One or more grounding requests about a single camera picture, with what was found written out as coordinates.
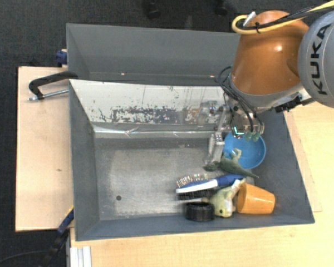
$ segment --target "toy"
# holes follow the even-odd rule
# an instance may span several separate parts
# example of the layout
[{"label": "toy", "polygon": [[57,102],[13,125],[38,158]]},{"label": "toy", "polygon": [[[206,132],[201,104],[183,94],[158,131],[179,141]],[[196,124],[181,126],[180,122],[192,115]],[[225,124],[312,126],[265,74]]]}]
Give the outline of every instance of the toy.
[{"label": "toy", "polygon": [[239,158],[241,157],[242,151],[240,149],[234,149],[234,154],[230,154],[231,159],[222,156],[220,162],[214,161],[211,164],[206,164],[203,168],[206,171],[215,171],[216,169],[220,168],[225,172],[239,174],[243,176],[250,176],[252,178],[259,178],[257,175],[251,172],[251,169],[244,169],[239,164]]},{"label": "toy", "polygon": [[231,217],[236,210],[233,205],[233,198],[240,189],[242,183],[246,181],[246,178],[241,180],[235,180],[232,186],[220,189],[211,198],[202,198],[202,202],[207,202],[214,205],[214,212],[216,216]]}]

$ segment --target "black cable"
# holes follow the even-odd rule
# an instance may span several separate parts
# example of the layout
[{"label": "black cable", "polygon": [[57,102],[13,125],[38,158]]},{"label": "black cable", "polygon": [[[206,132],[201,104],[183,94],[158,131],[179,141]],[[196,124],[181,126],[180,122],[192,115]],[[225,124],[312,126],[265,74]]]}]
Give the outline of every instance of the black cable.
[{"label": "black cable", "polygon": [[218,75],[218,79],[217,79],[217,80],[218,80],[218,82],[219,82],[220,87],[224,90],[224,92],[225,92],[229,97],[231,97],[232,99],[236,100],[236,101],[240,104],[242,110],[244,111],[244,113],[245,113],[246,116],[247,116],[247,119],[249,120],[250,128],[251,128],[251,132],[253,132],[253,131],[254,131],[253,121],[252,121],[252,118],[251,118],[251,116],[250,116],[250,113],[249,113],[248,110],[246,109],[246,106],[249,107],[249,108],[253,111],[252,107],[251,107],[251,106],[250,106],[244,99],[242,99],[242,98],[241,98],[240,96],[238,96],[234,91],[232,91],[232,89],[231,89],[230,86],[229,86],[229,88],[227,88],[227,87],[221,82],[222,74],[223,74],[226,70],[230,69],[231,67],[232,67],[232,66],[229,65],[229,66],[225,67],[224,69],[222,69],[222,70],[220,71],[219,75]]},{"label": "black cable", "polygon": [[29,252],[19,253],[19,254],[12,255],[12,256],[6,257],[4,259],[1,259],[0,264],[7,261],[7,260],[14,259],[14,258],[17,258],[17,257],[22,257],[22,256],[27,256],[27,255],[32,255],[32,254],[41,254],[41,253],[45,253],[45,252],[47,252],[47,251],[38,250],[38,251],[29,251]]},{"label": "black cable", "polygon": [[307,8],[304,8],[302,10],[298,10],[295,13],[285,15],[285,16],[283,16],[283,17],[281,17],[279,19],[276,19],[276,20],[274,20],[272,22],[268,22],[268,23],[265,23],[265,24],[259,24],[259,23],[257,23],[257,25],[255,25],[255,26],[246,26],[246,27],[243,26],[242,25],[242,23],[244,21],[244,19],[243,19],[243,20],[238,21],[238,28],[240,28],[242,30],[257,30],[258,31],[259,29],[262,29],[262,28],[267,28],[267,27],[270,27],[270,26],[275,26],[277,24],[281,24],[281,23],[285,23],[285,22],[288,22],[288,21],[292,21],[294,19],[299,19],[299,18],[307,17],[310,14],[318,14],[319,12],[328,11],[329,8],[334,8],[334,6],[323,8],[323,9],[318,9],[317,11],[310,11],[313,8],[314,7],[307,7]]}]

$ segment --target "cable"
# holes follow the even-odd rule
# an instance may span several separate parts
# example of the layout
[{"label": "cable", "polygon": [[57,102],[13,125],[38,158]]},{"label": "cable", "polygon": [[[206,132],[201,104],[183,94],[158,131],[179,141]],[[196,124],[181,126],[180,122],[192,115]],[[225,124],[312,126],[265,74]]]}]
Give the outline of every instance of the cable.
[{"label": "cable", "polygon": [[47,251],[39,250],[39,251],[29,251],[29,252],[25,252],[25,253],[19,253],[19,254],[12,255],[12,256],[6,257],[4,259],[1,259],[0,264],[7,261],[7,260],[14,259],[14,258],[17,258],[17,257],[22,257],[22,256],[27,256],[27,255],[32,255],[32,254],[40,254],[40,253],[45,253],[45,252],[47,252]]},{"label": "cable", "polygon": [[284,17],[281,17],[273,22],[265,24],[257,24],[256,26],[248,26],[248,27],[238,26],[241,20],[245,20],[248,17],[248,15],[240,15],[233,20],[232,29],[236,33],[240,34],[256,34],[256,33],[268,32],[276,28],[280,28],[293,22],[299,21],[308,16],[309,14],[313,14],[314,11],[319,11],[319,10],[325,11],[330,7],[334,7],[334,0],[321,4],[317,7],[307,7],[300,11],[297,11],[294,14],[289,14]]},{"label": "cable", "polygon": [[226,70],[230,69],[231,67],[232,67],[232,65],[229,65],[229,66],[225,67],[224,69],[222,69],[222,70],[220,71],[219,75],[218,75],[218,79],[217,79],[217,81],[218,81],[220,87],[223,89],[223,91],[224,91],[229,97],[231,97],[232,99],[234,99],[235,101],[237,101],[237,102],[240,104],[242,110],[244,111],[244,113],[246,114],[246,116],[247,116],[247,118],[248,118],[248,120],[249,120],[249,123],[250,123],[250,131],[253,132],[253,131],[254,131],[253,121],[252,121],[252,118],[251,118],[251,116],[250,116],[250,113],[248,112],[248,110],[247,110],[246,107],[248,107],[250,110],[252,110],[252,112],[254,113],[254,116],[256,116],[256,112],[254,112],[254,110],[252,109],[252,106],[250,106],[244,99],[242,99],[240,96],[238,96],[238,95],[231,89],[230,86],[229,86],[229,88],[227,88],[227,87],[224,85],[224,82],[225,82],[226,80],[229,79],[229,75],[228,75],[228,77],[226,77],[226,79],[225,79],[223,82],[221,81],[221,80],[222,80],[222,74],[223,74]]}]

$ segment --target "gray bin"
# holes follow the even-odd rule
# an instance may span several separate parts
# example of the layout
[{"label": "gray bin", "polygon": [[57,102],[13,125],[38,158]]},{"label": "gray bin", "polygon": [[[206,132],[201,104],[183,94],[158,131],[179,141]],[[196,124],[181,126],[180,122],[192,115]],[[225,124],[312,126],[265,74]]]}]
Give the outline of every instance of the gray bin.
[{"label": "gray bin", "polygon": [[[169,108],[175,100],[166,89],[221,92],[210,76],[232,63],[237,34],[69,24],[67,38],[69,70],[82,79],[69,85],[76,240],[314,222],[283,114],[260,115],[267,154],[253,169],[260,177],[255,184],[276,195],[274,213],[235,212],[210,222],[185,219],[175,188],[178,178],[203,172],[215,120],[203,125],[183,122],[185,118],[179,122],[178,114],[192,103],[220,104],[222,94],[190,100],[184,96],[173,111],[173,124],[114,119],[111,108],[120,104],[114,94],[126,86],[132,90],[157,85],[145,87],[161,88],[161,102]],[[129,90],[119,96],[123,112],[129,96],[130,101],[139,100],[139,108],[154,107],[152,101],[140,103],[141,92],[133,95]]]}]

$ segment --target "gray floor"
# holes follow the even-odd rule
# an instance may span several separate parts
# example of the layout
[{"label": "gray floor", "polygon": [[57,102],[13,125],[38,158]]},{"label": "gray floor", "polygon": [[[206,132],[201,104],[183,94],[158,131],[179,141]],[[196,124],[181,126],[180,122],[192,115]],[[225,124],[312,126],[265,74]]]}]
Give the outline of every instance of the gray floor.
[{"label": "gray floor", "polygon": [[[329,0],[227,1],[229,15],[218,17],[213,0],[161,0],[162,16],[151,21],[143,13],[142,0],[0,0],[0,260],[48,250],[55,238],[54,231],[14,232],[16,67],[56,66],[55,54],[66,46],[68,22],[230,32],[238,14],[268,9],[292,13]],[[314,19],[305,21],[311,24]],[[0,266],[36,266],[39,258],[27,255]],[[64,258],[62,253],[55,266],[64,266]]]}]

